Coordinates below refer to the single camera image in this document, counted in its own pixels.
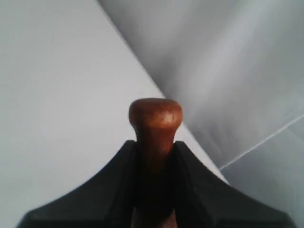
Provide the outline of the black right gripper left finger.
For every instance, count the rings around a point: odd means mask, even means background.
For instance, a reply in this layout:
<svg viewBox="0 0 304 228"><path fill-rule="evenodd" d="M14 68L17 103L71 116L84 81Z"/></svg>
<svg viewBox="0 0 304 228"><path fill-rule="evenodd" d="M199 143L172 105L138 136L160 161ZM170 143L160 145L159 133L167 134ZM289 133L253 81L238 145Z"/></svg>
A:
<svg viewBox="0 0 304 228"><path fill-rule="evenodd" d="M29 211L20 228L129 228L132 223L137 145L126 141L87 182Z"/></svg>

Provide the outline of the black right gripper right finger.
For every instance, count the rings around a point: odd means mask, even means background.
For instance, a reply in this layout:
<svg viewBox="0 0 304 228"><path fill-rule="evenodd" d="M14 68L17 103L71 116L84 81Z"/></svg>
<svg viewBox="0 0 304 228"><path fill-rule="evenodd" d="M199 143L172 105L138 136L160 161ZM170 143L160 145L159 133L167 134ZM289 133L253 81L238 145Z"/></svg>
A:
<svg viewBox="0 0 304 228"><path fill-rule="evenodd" d="M172 154L174 209L180 228L294 228L284 212L226 184L182 141Z"/></svg>

